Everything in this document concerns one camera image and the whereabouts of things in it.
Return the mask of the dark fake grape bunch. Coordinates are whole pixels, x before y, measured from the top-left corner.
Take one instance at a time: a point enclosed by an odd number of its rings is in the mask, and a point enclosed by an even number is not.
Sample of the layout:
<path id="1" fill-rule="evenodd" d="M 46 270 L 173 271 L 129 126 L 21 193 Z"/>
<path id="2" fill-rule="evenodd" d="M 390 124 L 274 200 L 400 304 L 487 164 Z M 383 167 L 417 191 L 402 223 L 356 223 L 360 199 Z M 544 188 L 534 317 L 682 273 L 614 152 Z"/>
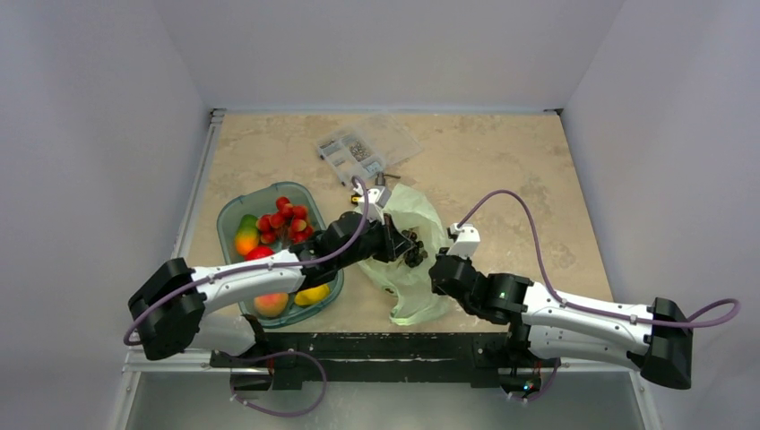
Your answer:
<path id="1" fill-rule="evenodd" d="M 402 254 L 403 263 L 409 268 L 419 267 L 428 258 L 424 242 L 419 238 L 418 231 L 414 228 L 404 229 L 402 235 L 407 245 Z"/>

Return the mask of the green plastic bag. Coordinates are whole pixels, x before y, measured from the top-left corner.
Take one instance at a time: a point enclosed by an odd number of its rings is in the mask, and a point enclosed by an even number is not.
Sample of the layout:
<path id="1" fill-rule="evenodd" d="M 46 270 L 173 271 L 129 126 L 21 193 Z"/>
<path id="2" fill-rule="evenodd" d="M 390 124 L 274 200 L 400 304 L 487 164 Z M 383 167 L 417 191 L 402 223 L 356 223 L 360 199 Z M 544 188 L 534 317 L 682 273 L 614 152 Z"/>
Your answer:
<path id="1" fill-rule="evenodd" d="M 442 221 L 430 200 L 421 191 L 398 184 L 391 191 L 384 212 L 391 215 L 400 230 L 417 235 L 427 256 L 420 265 L 409 267 L 404 261 L 379 262 L 368 259 L 358 264 L 373 285 L 396 298 L 389 320 L 398 326 L 412 326 L 446 314 L 449 300 L 431 292 L 429 269 L 436 252 L 449 246 Z"/>

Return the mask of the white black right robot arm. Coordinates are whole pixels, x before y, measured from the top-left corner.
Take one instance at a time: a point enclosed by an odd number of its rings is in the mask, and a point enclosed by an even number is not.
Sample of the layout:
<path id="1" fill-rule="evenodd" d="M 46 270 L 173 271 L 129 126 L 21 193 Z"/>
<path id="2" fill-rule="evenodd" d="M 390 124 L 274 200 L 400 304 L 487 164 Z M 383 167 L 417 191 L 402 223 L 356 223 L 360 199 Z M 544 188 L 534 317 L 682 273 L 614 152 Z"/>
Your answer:
<path id="1" fill-rule="evenodd" d="M 675 390 L 692 385 L 694 333 L 678 305 L 616 304 L 570 296 L 574 309 L 539 282 L 511 273 L 483 274 L 471 260 L 439 254 L 428 272 L 433 293 L 454 299 L 466 314 L 508 328 L 497 352 L 511 367 L 561 357 L 623 366 Z"/>

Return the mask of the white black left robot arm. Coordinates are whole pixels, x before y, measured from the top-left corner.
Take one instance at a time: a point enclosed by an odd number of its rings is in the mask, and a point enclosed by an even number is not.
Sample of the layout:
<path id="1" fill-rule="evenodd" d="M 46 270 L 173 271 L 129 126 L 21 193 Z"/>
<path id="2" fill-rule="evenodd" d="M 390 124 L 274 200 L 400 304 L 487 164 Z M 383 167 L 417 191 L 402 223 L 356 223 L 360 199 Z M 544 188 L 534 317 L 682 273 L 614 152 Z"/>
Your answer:
<path id="1" fill-rule="evenodd" d="M 279 252 L 252 261 L 190 267 L 165 261 L 127 302 L 132 325 L 123 342 L 141 346 L 148 359 L 172 357 L 191 346 L 202 322 L 223 307 L 275 293 L 297 293 L 332 281 L 366 259 L 394 262 L 416 243 L 389 215 L 369 219 L 345 212 L 327 228 Z"/>

